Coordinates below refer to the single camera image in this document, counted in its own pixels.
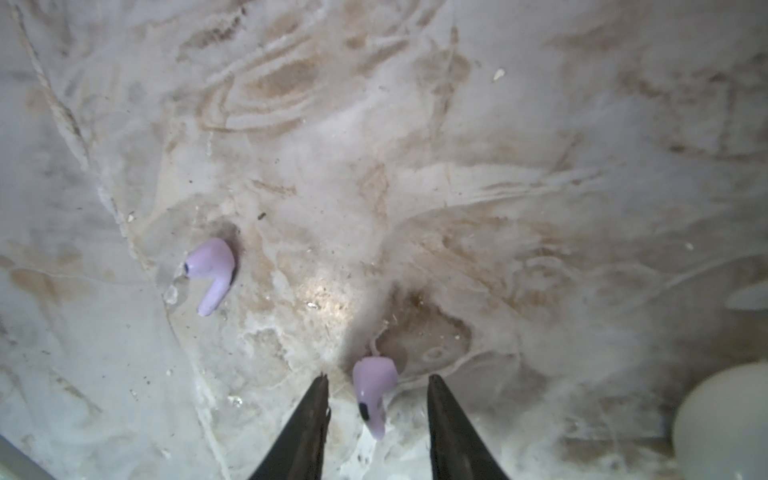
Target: dirty stone floor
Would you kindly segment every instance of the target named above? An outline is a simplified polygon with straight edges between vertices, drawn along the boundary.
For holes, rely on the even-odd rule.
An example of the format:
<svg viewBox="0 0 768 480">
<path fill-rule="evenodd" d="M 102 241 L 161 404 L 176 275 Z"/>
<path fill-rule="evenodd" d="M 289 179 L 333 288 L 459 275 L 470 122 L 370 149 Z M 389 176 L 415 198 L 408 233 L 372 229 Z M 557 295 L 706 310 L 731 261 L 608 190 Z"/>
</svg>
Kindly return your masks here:
<svg viewBox="0 0 768 480">
<path fill-rule="evenodd" d="M 768 356 L 766 2 L 0 8 L 0 432 L 59 479 L 247 478 L 321 371 L 330 480 L 429 477 L 432 372 L 517 480 L 678 479 Z"/>
</svg>

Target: purple earbud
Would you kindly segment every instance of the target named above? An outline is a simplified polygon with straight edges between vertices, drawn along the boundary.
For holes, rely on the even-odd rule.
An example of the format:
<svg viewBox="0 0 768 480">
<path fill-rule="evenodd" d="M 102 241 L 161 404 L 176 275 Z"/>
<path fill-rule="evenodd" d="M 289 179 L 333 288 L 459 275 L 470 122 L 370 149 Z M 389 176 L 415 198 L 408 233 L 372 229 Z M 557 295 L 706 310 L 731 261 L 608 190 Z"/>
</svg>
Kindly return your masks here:
<svg viewBox="0 0 768 480">
<path fill-rule="evenodd" d="M 382 395 L 397 384 L 395 363 L 385 356 L 367 356 L 352 369 L 352 383 L 362 419 L 373 438 L 381 440 L 386 430 Z"/>
<path fill-rule="evenodd" d="M 187 257 L 184 271 L 187 276 L 212 276 L 214 282 L 197 307 L 201 316 L 209 316 L 227 295 L 232 283 L 232 273 L 235 270 L 235 257 L 227 242 L 220 238 L 212 238 Z"/>
</svg>

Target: white round object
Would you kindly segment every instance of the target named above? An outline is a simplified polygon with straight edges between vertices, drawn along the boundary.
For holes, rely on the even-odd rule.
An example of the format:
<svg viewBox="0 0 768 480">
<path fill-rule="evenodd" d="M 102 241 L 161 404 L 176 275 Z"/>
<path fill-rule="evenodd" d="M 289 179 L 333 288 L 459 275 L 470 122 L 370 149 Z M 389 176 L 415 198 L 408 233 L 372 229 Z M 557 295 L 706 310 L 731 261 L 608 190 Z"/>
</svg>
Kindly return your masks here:
<svg viewBox="0 0 768 480">
<path fill-rule="evenodd" d="M 672 433 L 686 480 L 768 478 L 768 363 L 728 369 L 699 385 Z"/>
</svg>

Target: lavender wireless earbud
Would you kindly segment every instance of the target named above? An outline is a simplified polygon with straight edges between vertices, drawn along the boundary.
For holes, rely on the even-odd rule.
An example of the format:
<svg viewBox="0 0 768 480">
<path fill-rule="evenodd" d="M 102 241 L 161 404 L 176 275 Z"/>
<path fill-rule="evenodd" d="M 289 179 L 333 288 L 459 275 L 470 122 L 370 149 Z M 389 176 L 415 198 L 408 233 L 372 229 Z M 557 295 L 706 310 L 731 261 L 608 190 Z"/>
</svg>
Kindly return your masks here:
<svg viewBox="0 0 768 480">
<path fill-rule="evenodd" d="M 212 276 L 214 282 L 197 307 L 200 316 L 209 316 L 227 295 L 235 270 L 235 257 L 227 242 L 212 238 L 190 253 L 184 262 L 187 276 Z"/>
<path fill-rule="evenodd" d="M 367 356 L 352 369 L 352 383 L 362 419 L 373 438 L 381 440 L 386 431 L 382 395 L 397 384 L 395 363 L 385 356 Z"/>
</svg>

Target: debris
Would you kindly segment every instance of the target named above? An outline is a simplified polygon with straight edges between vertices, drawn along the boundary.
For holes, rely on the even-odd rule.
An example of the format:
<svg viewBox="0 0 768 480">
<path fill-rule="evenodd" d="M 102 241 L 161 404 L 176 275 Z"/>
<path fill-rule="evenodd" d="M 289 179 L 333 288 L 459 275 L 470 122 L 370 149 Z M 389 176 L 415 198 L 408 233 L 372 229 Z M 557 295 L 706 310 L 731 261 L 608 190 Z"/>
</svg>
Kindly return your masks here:
<svg viewBox="0 0 768 480">
<path fill-rule="evenodd" d="M 240 408 L 241 406 L 243 406 L 243 399 L 241 399 L 241 398 L 240 398 L 239 396 L 237 396 L 237 395 L 229 395 L 229 396 L 227 396 L 227 400 L 229 400 L 229 402 L 230 402 L 230 405 L 232 405 L 232 406 L 233 406 L 233 407 L 235 407 L 236 409 L 238 409 L 238 408 Z"/>
<path fill-rule="evenodd" d="M 503 77 L 507 74 L 507 71 L 504 68 L 499 68 L 496 73 L 493 74 L 493 80 L 491 83 L 495 83 L 499 78 Z"/>
<path fill-rule="evenodd" d="M 169 286 L 163 294 L 163 301 L 168 305 L 176 305 L 176 302 L 179 301 L 179 289 L 175 285 Z"/>
</svg>

